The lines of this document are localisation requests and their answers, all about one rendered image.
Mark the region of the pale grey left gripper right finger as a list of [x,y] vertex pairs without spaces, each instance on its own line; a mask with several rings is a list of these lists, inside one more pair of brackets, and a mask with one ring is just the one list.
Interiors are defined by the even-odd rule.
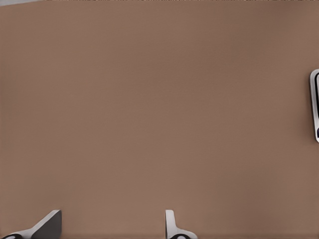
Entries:
[[197,239],[193,232],[180,229],[176,225],[174,211],[165,211],[165,238],[166,239]]

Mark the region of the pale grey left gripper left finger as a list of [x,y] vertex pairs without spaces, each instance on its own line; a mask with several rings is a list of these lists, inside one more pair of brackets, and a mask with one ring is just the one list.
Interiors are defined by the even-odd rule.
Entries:
[[60,239],[62,234],[62,211],[53,210],[33,227],[11,233],[1,239]]

